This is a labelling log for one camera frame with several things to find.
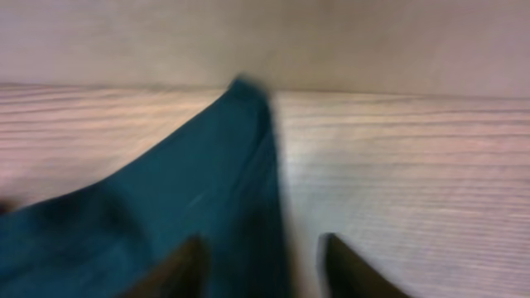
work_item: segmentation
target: blue fabric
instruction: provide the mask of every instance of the blue fabric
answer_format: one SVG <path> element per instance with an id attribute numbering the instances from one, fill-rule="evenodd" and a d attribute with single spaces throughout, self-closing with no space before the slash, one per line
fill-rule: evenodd
<path id="1" fill-rule="evenodd" d="M 248 82 L 107 179 L 1 216 L 0 296 L 115 296 L 194 234 L 206 297 L 291 295 L 267 95 Z"/>

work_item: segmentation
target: cloth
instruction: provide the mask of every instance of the cloth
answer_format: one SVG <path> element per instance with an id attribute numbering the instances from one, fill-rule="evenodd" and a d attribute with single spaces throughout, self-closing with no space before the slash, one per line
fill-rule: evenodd
<path id="1" fill-rule="evenodd" d="M 291 295 L 267 95 L 241 79 L 110 177 L 0 216 L 0 296 L 115 296 L 196 234 L 206 297 Z"/>

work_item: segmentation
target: garment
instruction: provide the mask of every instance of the garment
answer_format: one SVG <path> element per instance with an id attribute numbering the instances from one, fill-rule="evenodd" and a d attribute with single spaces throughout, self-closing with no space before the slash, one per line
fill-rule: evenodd
<path id="1" fill-rule="evenodd" d="M 267 95 L 241 79 L 110 177 L 0 216 L 0 296 L 115 296 L 191 235 L 206 297 L 291 296 Z"/>

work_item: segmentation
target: wood grain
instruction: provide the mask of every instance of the wood grain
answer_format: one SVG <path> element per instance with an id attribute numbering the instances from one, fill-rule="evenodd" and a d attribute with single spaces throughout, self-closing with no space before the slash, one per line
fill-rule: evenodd
<path id="1" fill-rule="evenodd" d="M 104 178 L 222 90 L 0 86 L 0 192 L 31 204 Z M 530 295 L 530 100 L 280 92 L 300 296 L 337 232 L 420 297 Z"/>

